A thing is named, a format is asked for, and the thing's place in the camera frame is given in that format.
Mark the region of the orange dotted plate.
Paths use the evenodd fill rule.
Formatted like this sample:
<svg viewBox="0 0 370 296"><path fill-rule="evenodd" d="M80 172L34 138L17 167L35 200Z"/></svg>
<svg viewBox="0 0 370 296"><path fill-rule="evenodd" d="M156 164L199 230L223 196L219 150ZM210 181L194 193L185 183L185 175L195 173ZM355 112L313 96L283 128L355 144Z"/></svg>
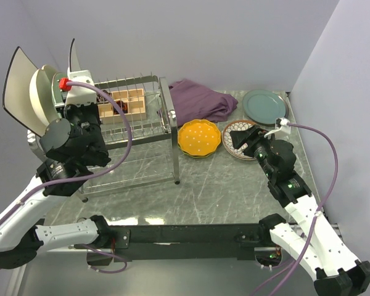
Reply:
<svg viewBox="0 0 370 296"><path fill-rule="evenodd" d="M192 120L178 131L178 145L192 155L206 155L215 152L221 144L218 127L208 120Z"/></svg>

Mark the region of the dark green round plate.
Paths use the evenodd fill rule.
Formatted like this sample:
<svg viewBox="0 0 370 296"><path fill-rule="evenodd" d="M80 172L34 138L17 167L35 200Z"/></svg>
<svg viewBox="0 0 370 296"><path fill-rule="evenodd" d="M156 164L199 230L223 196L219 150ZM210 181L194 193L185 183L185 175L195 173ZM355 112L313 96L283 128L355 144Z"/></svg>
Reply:
<svg viewBox="0 0 370 296"><path fill-rule="evenodd" d="M273 126L278 118L289 114L285 100L267 90L249 91L243 97L242 106L251 120L265 126Z"/></svg>

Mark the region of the mint green flower plate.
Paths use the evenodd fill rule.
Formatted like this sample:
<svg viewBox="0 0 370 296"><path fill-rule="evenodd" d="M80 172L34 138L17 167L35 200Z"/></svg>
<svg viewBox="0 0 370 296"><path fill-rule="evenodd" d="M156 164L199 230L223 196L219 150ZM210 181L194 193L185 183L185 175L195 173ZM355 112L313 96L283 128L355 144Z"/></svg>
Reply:
<svg viewBox="0 0 370 296"><path fill-rule="evenodd" d="M51 83L51 94L52 101L55 108L61 108L65 105L66 94L62 94L62 90L59 88L59 82L62 78L66 78L67 75L63 72L57 72L54 74Z"/></svg>

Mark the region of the white round plate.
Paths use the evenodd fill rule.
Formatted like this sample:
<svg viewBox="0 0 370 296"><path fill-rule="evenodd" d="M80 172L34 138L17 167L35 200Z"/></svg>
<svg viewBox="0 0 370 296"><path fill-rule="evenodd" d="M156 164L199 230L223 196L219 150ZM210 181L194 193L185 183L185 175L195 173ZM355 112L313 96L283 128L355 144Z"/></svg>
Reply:
<svg viewBox="0 0 370 296"><path fill-rule="evenodd" d="M59 118L52 98L52 81L57 70L50 65L38 68L30 80L29 93L31 106L44 128Z"/></svg>

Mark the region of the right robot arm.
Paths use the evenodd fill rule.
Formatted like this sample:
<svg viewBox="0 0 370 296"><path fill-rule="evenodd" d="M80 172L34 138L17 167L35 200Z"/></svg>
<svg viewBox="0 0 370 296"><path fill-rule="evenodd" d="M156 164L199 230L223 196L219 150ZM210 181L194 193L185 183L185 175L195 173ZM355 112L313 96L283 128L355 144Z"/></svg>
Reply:
<svg viewBox="0 0 370 296"><path fill-rule="evenodd" d="M360 295L370 284L370 262L361 261L341 240L321 211L311 189L295 171L293 145L253 126L231 131L235 149L254 157L268 179L271 195L304 232L301 237L278 214L260 220L259 241L284 249L294 263L288 279L301 266L318 295Z"/></svg>

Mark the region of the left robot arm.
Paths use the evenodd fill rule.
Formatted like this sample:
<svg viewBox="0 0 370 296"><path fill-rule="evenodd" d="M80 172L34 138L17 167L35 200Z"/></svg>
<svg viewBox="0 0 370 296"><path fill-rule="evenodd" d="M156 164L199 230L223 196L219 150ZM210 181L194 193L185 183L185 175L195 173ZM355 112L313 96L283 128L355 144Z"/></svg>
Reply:
<svg viewBox="0 0 370 296"><path fill-rule="evenodd" d="M0 269L14 269L48 250L72 244L107 246L111 233L101 216L80 223L43 226L39 220L72 196L93 172L111 161L96 104L69 105L39 140L47 159L29 185L0 214Z"/></svg>

